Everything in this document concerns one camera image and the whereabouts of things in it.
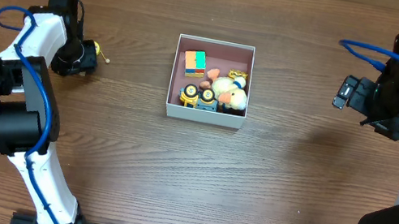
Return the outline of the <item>white square cardboard box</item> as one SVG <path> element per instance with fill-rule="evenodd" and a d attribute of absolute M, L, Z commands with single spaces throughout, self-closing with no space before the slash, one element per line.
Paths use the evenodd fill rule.
<path fill-rule="evenodd" d="M 184 74 L 184 52 L 191 50 L 203 50 L 206 53 L 204 78 L 186 77 Z M 188 84 L 194 84 L 199 88 L 199 90 L 204 90 L 203 88 L 200 88 L 200 82 L 207 80 L 206 73 L 213 68 L 218 68 L 221 72 L 220 76 L 224 77 L 228 75 L 229 70 L 234 69 L 248 74 L 247 86 L 244 90 L 246 91 L 249 100 L 250 81 L 254 67 L 254 60 L 254 46 L 182 34 L 178 38 L 178 47 L 173 65 L 174 69 L 172 70 L 167 102 L 165 103 L 167 110 L 166 113 L 169 117 L 239 129 L 246 118 L 247 108 L 242 111 L 231 110 L 221 106 L 219 103 L 216 112 L 188 108 L 180 102 L 178 94 L 179 90 L 186 87 Z"/>

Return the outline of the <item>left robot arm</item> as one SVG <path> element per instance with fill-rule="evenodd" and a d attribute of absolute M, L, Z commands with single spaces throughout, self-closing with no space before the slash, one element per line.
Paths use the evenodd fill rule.
<path fill-rule="evenodd" d="M 0 52 L 0 154 L 22 177 L 34 217 L 15 213 L 11 224 L 87 224 L 59 164 L 60 114 L 50 72 L 93 73 L 99 46 L 84 37 L 80 0 L 49 0 L 19 8 L 24 24 Z"/>

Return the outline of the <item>white plush duck toy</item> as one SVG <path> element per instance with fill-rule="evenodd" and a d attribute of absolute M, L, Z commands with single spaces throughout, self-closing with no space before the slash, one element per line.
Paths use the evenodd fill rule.
<path fill-rule="evenodd" d="M 213 68 L 206 73 L 207 80 L 201 81 L 199 86 L 203 89 L 212 89 L 218 103 L 231 110 L 245 110 L 247 108 L 247 94 L 244 88 L 247 79 L 242 75 L 220 76 L 218 68 Z"/>

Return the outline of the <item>multicoloured puzzle cube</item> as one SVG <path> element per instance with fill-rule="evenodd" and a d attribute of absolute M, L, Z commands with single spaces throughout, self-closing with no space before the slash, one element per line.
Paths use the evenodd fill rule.
<path fill-rule="evenodd" d="M 206 53 L 201 51 L 186 51 L 185 55 L 185 71 L 186 77 L 204 78 L 206 68 Z"/>

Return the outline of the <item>yellow grey toy truck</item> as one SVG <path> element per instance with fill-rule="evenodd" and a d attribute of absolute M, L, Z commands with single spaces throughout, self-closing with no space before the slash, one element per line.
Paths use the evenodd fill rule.
<path fill-rule="evenodd" d="M 188 84 L 179 90 L 179 100 L 183 106 L 197 110 L 216 112 L 218 101 L 212 89 L 199 90 L 194 84 Z"/>

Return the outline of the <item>small wooden rattle drum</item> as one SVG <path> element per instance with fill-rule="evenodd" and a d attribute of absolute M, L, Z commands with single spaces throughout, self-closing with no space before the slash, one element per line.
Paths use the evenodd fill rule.
<path fill-rule="evenodd" d="M 99 45 L 99 43 L 94 42 L 94 46 L 95 46 L 95 51 L 96 51 L 96 56 L 101 56 L 102 59 L 105 60 L 105 63 L 110 63 L 110 59 L 107 58 L 104 53 L 101 51 L 101 46 Z"/>

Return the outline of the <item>yellow round gear toy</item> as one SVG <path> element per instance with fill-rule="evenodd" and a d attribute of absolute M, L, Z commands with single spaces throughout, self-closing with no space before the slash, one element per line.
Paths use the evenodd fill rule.
<path fill-rule="evenodd" d="M 242 77 L 243 79 L 247 80 L 248 74 L 246 72 L 243 71 L 239 71 L 239 70 L 229 70 L 228 75 L 229 78 L 232 78 L 233 80 L 235 80 L 237 77 Z"/>

